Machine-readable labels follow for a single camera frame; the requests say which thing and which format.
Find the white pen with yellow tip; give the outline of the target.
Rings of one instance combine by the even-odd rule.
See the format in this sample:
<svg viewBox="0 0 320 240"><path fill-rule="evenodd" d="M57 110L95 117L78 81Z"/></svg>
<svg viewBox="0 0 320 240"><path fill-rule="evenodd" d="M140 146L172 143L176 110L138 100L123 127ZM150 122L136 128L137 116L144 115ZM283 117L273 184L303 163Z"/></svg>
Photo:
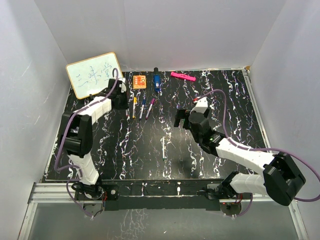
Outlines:
<svg viewBox="0 0 320 240"><path fill-rule="evenodd" d="M132 118L135 119L136 118L136 106L137 106L137 97L135 96L133 98L133 106L132 106Z"/></svg>

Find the white pen with blue tip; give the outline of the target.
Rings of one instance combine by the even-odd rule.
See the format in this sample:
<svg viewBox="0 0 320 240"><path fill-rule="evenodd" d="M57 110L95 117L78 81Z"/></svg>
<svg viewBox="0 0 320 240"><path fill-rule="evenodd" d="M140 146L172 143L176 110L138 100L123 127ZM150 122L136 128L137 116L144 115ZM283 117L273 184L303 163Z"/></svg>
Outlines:
<svg viewBox="0 0 320 240"><path fill-rule="evenodd" d="M140 113L138 118L139 120L142 120L145 105L146 105L146 98L144 97L142 100L141 108L140 108Z"/></svg>

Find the white pen with purple tip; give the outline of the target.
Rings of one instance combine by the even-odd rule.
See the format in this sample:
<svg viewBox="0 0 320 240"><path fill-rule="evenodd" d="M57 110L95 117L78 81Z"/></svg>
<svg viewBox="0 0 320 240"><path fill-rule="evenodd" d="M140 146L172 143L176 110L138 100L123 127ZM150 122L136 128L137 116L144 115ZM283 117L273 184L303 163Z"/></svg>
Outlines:
<svg viewBox="0 0 320 240"><path fill-rule="evenodd" d="M146 119L146 120L149 118L149 115L150 115L150 113L151 113L151 110L152 110L152 107L153 107L153 105L154 105L154 103L155 103L155 100L156 100L155 98L152 98L152 100L151 100L151 102L150 102L149 108L148 108L147 113L146 113L146 116L145 116L145 119Z"/></svg>

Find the white pen with green tip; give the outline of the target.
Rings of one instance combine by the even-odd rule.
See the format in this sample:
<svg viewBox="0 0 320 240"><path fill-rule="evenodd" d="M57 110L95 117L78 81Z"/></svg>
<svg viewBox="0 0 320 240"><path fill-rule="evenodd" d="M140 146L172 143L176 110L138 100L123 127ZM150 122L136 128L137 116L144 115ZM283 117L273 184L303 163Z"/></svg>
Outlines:
<svg viewBox="0 0 320 240"><path fill-rule="evenodd" d="M162 160L164 161L166 159L166 154L165 154L165 137L163 136L161 139L162 143Z"/></svg>

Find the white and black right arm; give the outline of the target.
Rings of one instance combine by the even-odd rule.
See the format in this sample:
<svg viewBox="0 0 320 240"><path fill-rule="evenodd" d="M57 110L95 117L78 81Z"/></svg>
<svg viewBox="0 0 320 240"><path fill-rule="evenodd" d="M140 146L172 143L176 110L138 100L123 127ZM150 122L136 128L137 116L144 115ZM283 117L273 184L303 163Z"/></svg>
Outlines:
<svg viewBox="0 0 320 240"><path fill-rule="evenodd" d="M208 110L201 113L178 109L174 126L178 127L183 120L182 127L191 132L194 141L204 152L254 171L254 174L233 171L211 193L230 199L242 193L260 194L269 196L282 206L288 206L306 183L292 157L284 152L252 151L249 147L231 144L223 133L211 128L208 114Z"/></svg>

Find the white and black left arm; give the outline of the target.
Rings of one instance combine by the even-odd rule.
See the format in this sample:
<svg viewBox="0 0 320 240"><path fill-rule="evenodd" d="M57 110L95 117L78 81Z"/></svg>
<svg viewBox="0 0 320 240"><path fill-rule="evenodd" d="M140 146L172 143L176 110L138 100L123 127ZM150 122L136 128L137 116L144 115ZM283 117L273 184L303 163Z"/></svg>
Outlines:
<svg viewBox="0 0 320 240"><path fill-rule="evenodd" d="M59 149L56 159L65 151L79 179L71 186L79 194L97 200L103 195L100 175L92 159L93 124L111 110L127 110L126 79L111 78L108 86L75 112L64 112L60 123Z"/></svg>

